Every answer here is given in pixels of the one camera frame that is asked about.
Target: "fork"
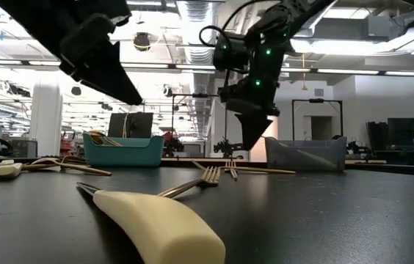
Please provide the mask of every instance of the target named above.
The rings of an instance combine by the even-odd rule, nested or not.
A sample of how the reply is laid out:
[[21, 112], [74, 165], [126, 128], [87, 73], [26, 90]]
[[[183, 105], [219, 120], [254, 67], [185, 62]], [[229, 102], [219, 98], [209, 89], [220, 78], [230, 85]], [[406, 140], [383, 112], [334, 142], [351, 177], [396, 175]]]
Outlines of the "fork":
[[237, 181], [238, 180], [238, 174], [236, 173], [236, 161], [227, 161], [225, 165], [225, 172], [230, 172], [231, 177]]
[[204, 174], [200, 179], [191, 180], [187, 183], [181, 184], [177, 187], [173, 187], [163, 191], [158, 196], [166, 197], [166, 198], [174, 198], [179, 194], [184, 193], [185, 191], [194, 188], [195, 186], [202, 186], [202, 187], [213, 187], [219, 185], [219, 178], [220, 178], [220, 168], [210, 166], [205, 171]]

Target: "black table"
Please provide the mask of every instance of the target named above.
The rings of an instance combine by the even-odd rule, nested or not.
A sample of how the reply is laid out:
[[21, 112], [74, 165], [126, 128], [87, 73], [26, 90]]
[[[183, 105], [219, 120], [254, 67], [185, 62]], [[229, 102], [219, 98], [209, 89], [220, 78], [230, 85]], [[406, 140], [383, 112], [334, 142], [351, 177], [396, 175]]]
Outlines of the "black table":
[[[0, 263], [141, 263], [125, 233], [76, 188], [156, 194], [198, 169], [40, 172], [0, 181]], [[179, 199], [224, 241], [226, 263], [414, 263], [414, 176], [224, 176]]]

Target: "ceiling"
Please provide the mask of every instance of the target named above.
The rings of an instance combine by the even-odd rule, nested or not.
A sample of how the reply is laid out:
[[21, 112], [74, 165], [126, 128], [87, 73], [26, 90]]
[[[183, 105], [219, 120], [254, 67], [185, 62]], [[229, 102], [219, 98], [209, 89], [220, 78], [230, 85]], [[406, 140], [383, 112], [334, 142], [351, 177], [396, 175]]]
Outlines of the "ceiling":
[[[212, 10], [215, 14], [214, 21], [223, 25], [228, 16], [244, 0], [215, 1]], [[116, 30], [110, 35], [112, 41], [120, 41], [121, 62], [158, 62], [158, 63], [188, 63], [186, 58], [186, 34], [189, 34], [180, 15], [170, 12], [175, 9], [174, 2], [168, 2], [166, 12], [147, 11], [146, 5], [136, 5], [137, 1], [129, 1], [133, 16], [128, 24]], [[251, 5], [240, 12], [232, 23], [227, 27], [230, 31], [245, 33], [274, 2], [258, 3]], [[359, 21], [361, 23], [370, 13], [375, 16], [404, 15], [413, 12], [414, 8], [402, 1], [369, 1], [369, 0], [339, 0], [332, 9], [328, 10], [317, 22], [314, 36], [320, 35], [327, 30], [326, 23], [332, 23], [333, 19], [346, 21]], [[137, 32], [147, 32], [150, 35], [151, 48], [147, 52], [140, 52], [134, 47], [133, 39]], [[297, 39], [297, 41], [313, 42], [313, 38]], [[376, 69], [389, 67], [395, 70], [414, 70], [414, 56], [395, 56], [388, 60], [388, 56], [342, 56], [335, 54], [316, 54], [306, 52], [302, 56], [287, 56], [285, 63], [291, 67], [337, 67], [337, 68], [359, 68]], [[38, 41], [34, 40], [27, 32], [9, 15], [0, 9], [0, 59], [26, 59], [26, 60], [55, 60]], [[25, 89], [32, 94], [36, 78], [42, 73], [42, 68], [20, 69], [0, 67], [0, 100], [20, 99], [24, 103], [0, 102], [0, 124], [5, 124], [15, 135], [26, 133], [31, 116], [30, 98], [22, 98], [20, 95], [11, 95], [7, 92], [5, 82], [11, 83]], [[154, 113], [154, 133], [160, 133], [159, 128], [171, 126], [172, 98], [163, 95], [165, 87], [171, 87], [175, 93], [192, 93], [196, 87], [203, 85], [209, 87], [213, 81], [204, 84], [198, 83], [198, 78], [189, 72], [179, 73], [146, 73], [129, 72], [128, 76], [134, 82], [141, 96], [145, 99], [144, 106], [127, 106], [116, 100], [103, 95], [95, 90], [76, 84], [71, 78], [62, 73], [60, 84], [64, 92], [64, 109], [62, 125], [68, 130], [87, 131], [90, 129], [107, 130], [109, 117], [112, 112], [135, 112], [147, 111]], [[307, 75], [307, 80], [328, 81], [329, 84], [343, 78], [333, 75]], [[283, 81], [302, 80], [303, 74], [290, 73]], [[74, 86], [81, 87], [81, 95], [72, 95]], [[108, 103], [112, 111], [103, 110], [99, 102]], [[175, 113], [174, 126], [177, 132], [185, 136], [204, 137], [206, 132], [202, 129], [207, 126], [210, 103], [209, 100], [193, 100], [192, 98], [176, 97], [175, 102], [179, 110]]]

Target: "air duct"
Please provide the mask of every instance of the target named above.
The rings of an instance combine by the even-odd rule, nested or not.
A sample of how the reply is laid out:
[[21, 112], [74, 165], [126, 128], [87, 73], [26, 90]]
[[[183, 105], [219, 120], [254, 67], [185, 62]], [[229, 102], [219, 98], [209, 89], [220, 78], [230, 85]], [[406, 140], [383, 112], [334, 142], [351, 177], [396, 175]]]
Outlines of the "air duct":
[[[187, 45], [201, 44], [199, 41], [199, 32], [204, 26], [214, 24], [214, 17], [217, 12], [217, 5], [204, 1], [177, 1], [178, 11], [183, 21], [183, 43]], [[212, 31], [205, 30], [202, 38], [207, 43], [212, 43], [214, 34]], [[211, 65], [212, 49], [207, 48], [185, 48], [186, 59], [188, 63], [192, 64], [206, 64]], [[209, 84], [210, 75], [202, 73], [193, 74], [193, 82], [191, 92], [194, 93], [213, 93], [214, 87]], [[206, 124], [203, 122], [203, 110], [206, 107], [204, 100], [195, 100], [195, 112], [197, 117], [197, 127], [199, 136], [205, 136]]]

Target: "desk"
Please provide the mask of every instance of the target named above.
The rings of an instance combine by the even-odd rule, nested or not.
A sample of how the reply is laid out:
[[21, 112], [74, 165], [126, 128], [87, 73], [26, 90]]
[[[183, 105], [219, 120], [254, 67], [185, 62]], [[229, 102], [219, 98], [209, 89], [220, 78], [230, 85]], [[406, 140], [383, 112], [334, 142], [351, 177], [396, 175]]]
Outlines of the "desk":
[[[0, 263], [141, 263], [125, 233], [76, 182], [156, 194], [190, 168], [38, 172], [0, 182]], [[414, 263], [414, 176], [381, 172], [222, 176], [179, 200], [224, 241], [226, 263]]]

